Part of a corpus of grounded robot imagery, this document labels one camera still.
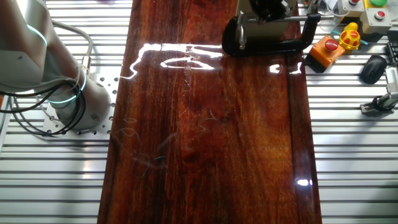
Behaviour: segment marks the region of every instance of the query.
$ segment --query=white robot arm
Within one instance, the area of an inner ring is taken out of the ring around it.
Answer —
[[[15,94],[33,89],[38,93],[59,87],[65,80],[73,81],[81,93],[64,85],[48,97],[58,119],[65,125],[76,119],[72,114],[82,107],[76,99],[84,96],[84,114],[74,129],[100,124],[108,114],[110,97],[86,74],[89,57],[84,59],[86,66],[80,66],[59,39],[43,0],[1,0],[0,15],[0,90]]]

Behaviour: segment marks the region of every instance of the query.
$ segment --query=black bracket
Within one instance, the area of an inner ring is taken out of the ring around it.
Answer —
[[[238,17],[233,17],[225,27],[223,34],[223,50],[232,57],[250,57],[270,54],[294,54],[299,53],[311,45],[318,22],[321,20],[320,14],[309,14],[305,22],[301,38],[294,40],[281,40],[279,42],[261,40],[248,41],[245,49],[239,48],[239,42],[236,41],[236,31]]]

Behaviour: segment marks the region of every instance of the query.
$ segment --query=red push button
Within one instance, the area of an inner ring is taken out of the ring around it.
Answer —
[[[348,1],[351,5],[355,6],[358,4],[359,0],[349,0]]]
[[[385,16],[386,16],[386,13],[384,13],[383,11],[378,11],[376,13],[376,15],[374,15],[374,17],[378,20],[383,20]]]
[[[337,50],[337,48],[338,48],[338,42],[335,41],[335,40],[333,40],[333,39],[329,39],[329,40],[327,40],[327,41],[325,42],[325,48],[326,48],[328,51]]]

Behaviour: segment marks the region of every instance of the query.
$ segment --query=wood grain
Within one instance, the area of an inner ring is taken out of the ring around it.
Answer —
[[[223,54],[236,4],[133,1],[98,223],[322,222],[302,55]]]

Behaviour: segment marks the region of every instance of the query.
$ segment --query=black computer mouse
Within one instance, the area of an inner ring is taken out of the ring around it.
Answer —
[[[384,57],[372,55],[368,62],[366,62],[359,77],[366,84],[375,84],[384,74],[386,68],[387,61]]]

